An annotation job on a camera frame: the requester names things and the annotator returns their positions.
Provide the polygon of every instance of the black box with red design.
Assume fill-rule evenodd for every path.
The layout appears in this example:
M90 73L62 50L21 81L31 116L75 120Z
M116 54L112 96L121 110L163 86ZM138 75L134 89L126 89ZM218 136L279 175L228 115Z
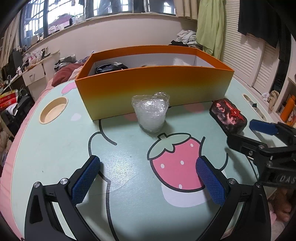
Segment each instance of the black box with red design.
M210 108L210 115L221 126L226 135L238 134L247 125L247 119L227 98L216 100Z

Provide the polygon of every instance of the blue gripper pad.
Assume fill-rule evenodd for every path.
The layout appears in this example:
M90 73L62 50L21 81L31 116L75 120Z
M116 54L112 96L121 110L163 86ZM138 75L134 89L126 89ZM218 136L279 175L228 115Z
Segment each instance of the blue gripper pad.
M225 189L201 157L196 161L196 172L209 191L214 203L222 206L225 202Z
M271 136L278 133L278 129L276 128L274 123L267 123L259 120L251 120L249 124L249 128L252 131L259 131Z
M72 188L72 203L74 205L83 202L83 199L100 170L100 164L100 159L96 156L74 184Z

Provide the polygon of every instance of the white louvered door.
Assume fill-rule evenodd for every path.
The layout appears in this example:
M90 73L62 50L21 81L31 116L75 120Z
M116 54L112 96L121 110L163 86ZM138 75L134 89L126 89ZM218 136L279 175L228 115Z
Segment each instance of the white louvered door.
M262 39L237 31L239 0L226 0L225 10L226 30L221 61L250 87L254 86L260 93L268 92L279 63L278 51Z
M279 66L279 47L275 49L268 43L265 44L262 62L253 87L261 94L269 92L274 82Z

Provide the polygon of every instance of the pink strawberry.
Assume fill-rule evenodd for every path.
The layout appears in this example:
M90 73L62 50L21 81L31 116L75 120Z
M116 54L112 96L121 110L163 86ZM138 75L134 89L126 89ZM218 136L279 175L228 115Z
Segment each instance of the pink strawberry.
M149 149L147 159L164 185L180 192L196 192L205 187L195 168L202 143L188 133L162 133Z

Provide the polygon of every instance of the orange bottle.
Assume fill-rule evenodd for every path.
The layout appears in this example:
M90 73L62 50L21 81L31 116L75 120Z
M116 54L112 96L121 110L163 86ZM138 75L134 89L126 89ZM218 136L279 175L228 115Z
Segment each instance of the orange bottle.
M283 120L283 122L287 122L293 108L294 108L294 105L295 105L295 96L292 95L292 97L290 97L287 101L287 104L283 110L283 112L281 113L281 119Z

